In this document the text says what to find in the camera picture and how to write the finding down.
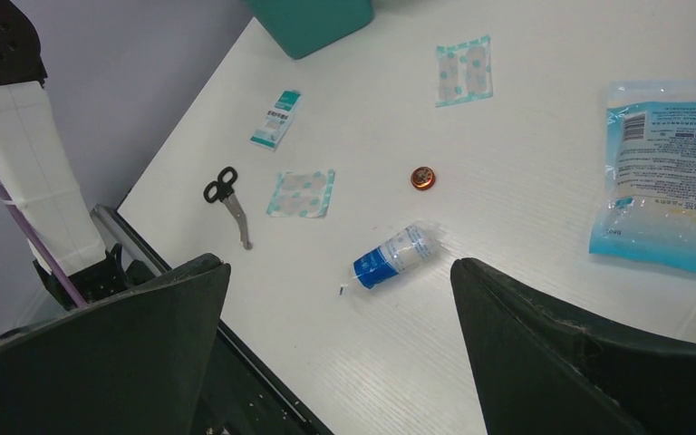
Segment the blue cotton swab bag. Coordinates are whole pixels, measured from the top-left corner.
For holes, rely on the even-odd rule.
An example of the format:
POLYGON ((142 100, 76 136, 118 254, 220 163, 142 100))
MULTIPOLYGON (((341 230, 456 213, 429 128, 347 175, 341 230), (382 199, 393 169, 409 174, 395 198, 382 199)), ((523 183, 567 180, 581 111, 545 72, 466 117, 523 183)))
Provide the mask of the blue cotton swab bag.
POLYGON ((696 273, 696 81, 612 82, 589 251, 696 273))

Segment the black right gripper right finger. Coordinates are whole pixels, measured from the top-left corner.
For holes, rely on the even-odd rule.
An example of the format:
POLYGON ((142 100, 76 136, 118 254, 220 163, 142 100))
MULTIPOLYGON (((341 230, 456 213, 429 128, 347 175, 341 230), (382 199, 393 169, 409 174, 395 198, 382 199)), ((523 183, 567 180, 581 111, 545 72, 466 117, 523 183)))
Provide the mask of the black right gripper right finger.
POLYGON ((475 258, 450 282, 491 434, 696 434, 696 343, 619 324, 475 258))

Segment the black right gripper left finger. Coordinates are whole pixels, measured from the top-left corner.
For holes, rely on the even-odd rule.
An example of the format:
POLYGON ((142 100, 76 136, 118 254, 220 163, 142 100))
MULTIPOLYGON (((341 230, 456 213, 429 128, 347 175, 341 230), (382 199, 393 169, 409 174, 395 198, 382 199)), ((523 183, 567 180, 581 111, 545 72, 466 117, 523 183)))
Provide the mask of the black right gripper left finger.
POLYGON ((0 336, 0 434, 187 434, 231 268, 205 254, 0 336))

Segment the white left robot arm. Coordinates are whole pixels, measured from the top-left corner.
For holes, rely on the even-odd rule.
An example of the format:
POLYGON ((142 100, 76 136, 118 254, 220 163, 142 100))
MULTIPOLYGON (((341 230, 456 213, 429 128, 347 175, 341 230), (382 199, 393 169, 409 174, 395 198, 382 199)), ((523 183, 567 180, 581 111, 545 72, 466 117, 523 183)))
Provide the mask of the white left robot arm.
POLYGON ((86 208, 44 88, 33 24, 0 1, 0 199, 24 233, 45 289, 67 310, 129 287, 86 208))

